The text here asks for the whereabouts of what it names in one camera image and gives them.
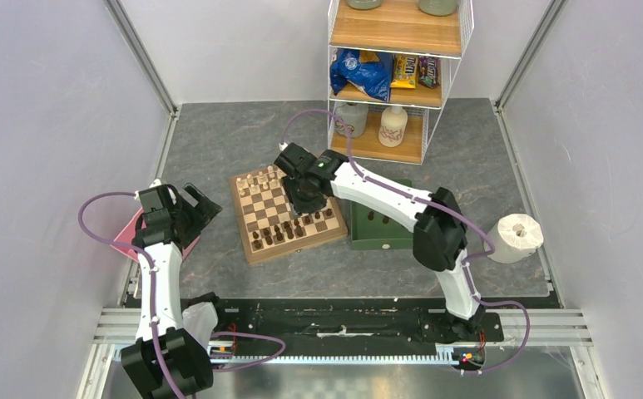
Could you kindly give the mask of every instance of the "white wall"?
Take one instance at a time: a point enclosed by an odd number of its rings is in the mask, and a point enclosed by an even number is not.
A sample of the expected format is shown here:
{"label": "white wall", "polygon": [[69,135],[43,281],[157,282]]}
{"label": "white wall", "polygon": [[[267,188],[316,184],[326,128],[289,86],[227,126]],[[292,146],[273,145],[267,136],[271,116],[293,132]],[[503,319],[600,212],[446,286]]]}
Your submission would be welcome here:
{"label": "white wall", "polygon": [[[177,103],[326,96],[329,0],[122,2]],[[473,3],[476,30],[452,96],[494,100],[549,0]]]}
{"label": "white wall", "polygon": [[507,105],[558,287],[643,398],[643,7],[568,2]]}
{"label": "white wall", "polygon": [[[0,397],[70,398],[125,262],[78,228],[146,187],[166,113],[103,2],[0,1]],[[129,199],[94,206],[114,234]]]}

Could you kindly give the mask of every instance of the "marble countertop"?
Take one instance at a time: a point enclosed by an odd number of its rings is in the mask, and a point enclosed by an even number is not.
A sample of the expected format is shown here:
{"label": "marble countertop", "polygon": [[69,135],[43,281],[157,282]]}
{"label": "marble countertop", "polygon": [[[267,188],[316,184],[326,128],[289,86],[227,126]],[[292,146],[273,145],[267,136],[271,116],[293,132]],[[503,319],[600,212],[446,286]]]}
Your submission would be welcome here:
{"label": "marble countertop", "polygon": [[[181,266],[181,296],[215,291],[225,298],[441,297],[434,273],[414,260],[411,250],[353,251],[350,237],[262,264],[245,261],[228,179],[274,161],[287,120],[307,108],[325,109],[325,102],[184,105],[163,178],[177,187],[193,183],[223,211]],[[326,148],[325,116],[303,116],[289,134],[320,152]],[[487,99],[448,102],[423,165],[360,163],[389,178],[409,178],[416,188],[450,189],[462,212],[486,231],[502,216],[524,211]],[[349,223],[349,204],[339,203]],[[473,232],[468,241],[469,253],[481,251]],[[486,297],[548,295],[536,255],[508,265],[476,259],[472,273]]]}

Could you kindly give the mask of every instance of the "yellow candy bag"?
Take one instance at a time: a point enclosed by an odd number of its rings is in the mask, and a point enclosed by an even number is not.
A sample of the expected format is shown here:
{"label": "yellow candy bag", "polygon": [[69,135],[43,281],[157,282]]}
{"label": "yellow candy bag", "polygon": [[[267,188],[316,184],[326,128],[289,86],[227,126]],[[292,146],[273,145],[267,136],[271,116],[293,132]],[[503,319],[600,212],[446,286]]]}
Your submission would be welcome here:
{"label": "yellow candy bag", "polygon": [[394,56],[394,76],[389,85],[398,89],[417,87],[417,58],[411,56]]}

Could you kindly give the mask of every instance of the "circuit board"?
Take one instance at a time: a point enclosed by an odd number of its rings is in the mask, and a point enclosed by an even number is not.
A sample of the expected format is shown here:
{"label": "circuit board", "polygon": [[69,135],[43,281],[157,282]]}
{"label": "circuit board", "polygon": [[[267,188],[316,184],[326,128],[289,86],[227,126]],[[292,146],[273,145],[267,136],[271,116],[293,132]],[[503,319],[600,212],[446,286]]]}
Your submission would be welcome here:
{"label": "circuit board", "polygon": [[334,198],[313,214],[296,215],[275,165],[230,178],[235,216],[250,264],[341,239],[348,235]]}

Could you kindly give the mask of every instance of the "chessboard border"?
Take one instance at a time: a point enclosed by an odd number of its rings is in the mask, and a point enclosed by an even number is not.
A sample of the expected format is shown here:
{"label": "chessboard border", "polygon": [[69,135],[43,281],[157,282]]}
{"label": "chessboard border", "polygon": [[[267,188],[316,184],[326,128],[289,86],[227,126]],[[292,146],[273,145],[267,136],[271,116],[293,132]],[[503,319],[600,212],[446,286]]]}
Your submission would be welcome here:
{"label": "chessboard border", "polygon": [[245,172],[239,175],[235,175],[229,179],[230,195],[233,197],[233,206],[235,208],[235,219],[238,221],[238,230],[240,231],[240,242],[243,244],[245,259],[247,259],[249,264],[258,264],[260,262],[276,259],[280,256],[300,251],[301,249],[313,248],[317,245],[326,244],[331,241],[342,239],[343,237],[348,236],[348,226],[345,223],[338,202],[335,198],[328,198],[331,209],[334,210],[335,217],[339,220],[339,227],[337,229],[329,229],[322,233],[314,234],[313,236],[306,236],[302,239],[297,239],[292,243],[294,245],[284,247],[275,246],[265,251],[253,252],[248,241],[248,229],[243,218],[244,215],[242,214],[243,206],[240,203],[240,195],[238,194],[238,187],[235,182],[239,177],[245,179],[247,175],[257,176],[260,171],[262,171],[263,173],[267,173],[267,166],[264,166],[257,170],[253,170],[251,172]]}

